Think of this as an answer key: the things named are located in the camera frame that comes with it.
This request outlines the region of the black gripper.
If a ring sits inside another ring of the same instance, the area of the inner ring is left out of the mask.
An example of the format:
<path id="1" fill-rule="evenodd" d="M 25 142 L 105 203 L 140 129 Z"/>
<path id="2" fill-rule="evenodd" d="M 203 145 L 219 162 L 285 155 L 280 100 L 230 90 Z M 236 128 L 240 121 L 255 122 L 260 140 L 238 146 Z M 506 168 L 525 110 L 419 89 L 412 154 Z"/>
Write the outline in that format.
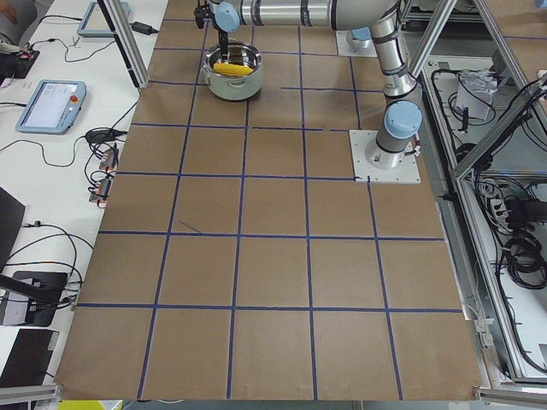
<path id="1" fill-rule="evenodd" d="M 209 5 L 208 0 L 197 0 L 197 6 L 194 8 L 194 19 L 198 29 L 203 29 L 205 22 L 212 19 L 214 13 Z M 219 30 L 219 47 L 221 51 L 221 59 L 227 60 L 229 53 L 229 38 L 226 32 Z"/>

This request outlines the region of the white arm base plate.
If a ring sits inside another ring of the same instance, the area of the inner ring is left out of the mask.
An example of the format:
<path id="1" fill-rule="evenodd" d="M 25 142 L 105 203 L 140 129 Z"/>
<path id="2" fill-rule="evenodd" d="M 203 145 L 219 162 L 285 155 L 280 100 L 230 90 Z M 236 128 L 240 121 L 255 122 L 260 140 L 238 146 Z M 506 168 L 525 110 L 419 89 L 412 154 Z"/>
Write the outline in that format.
<path id="1" fill-rule="evenodd" d="M 371 184 L 419 184 L 421 176 L 413 147 L 407 143 L 400 153 L 383 151 L 375 130 L 350 130 L 354 180 Z"/>

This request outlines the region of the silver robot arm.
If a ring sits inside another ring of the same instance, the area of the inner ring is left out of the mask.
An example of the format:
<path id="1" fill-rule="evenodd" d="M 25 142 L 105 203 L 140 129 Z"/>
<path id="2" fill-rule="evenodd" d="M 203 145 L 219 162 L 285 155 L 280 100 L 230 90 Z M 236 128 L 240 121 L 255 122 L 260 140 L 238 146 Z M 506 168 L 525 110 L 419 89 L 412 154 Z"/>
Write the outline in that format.
<path id="1" fill-rule="evenodd" d="M 347 34 L 347 42 L 353 50 L 367 50 L 373 48 L 373 40 L 368 26 L 353 29 Z"/>
<path id="2" fill-rule="evenodd" d="M 372 166 L 392 170 L 400 165 L 422 122 L 417 80 L 399 43 L 399 9 L 397 1 L 198 1 L 194 17 L 199 28 L 206 20 L 213 22 L 223 52 L 227 52 L 228 35 L 241 26 L 368 28 L 385 81 L 386 108 L 383 124 L 365 156 Z"/>

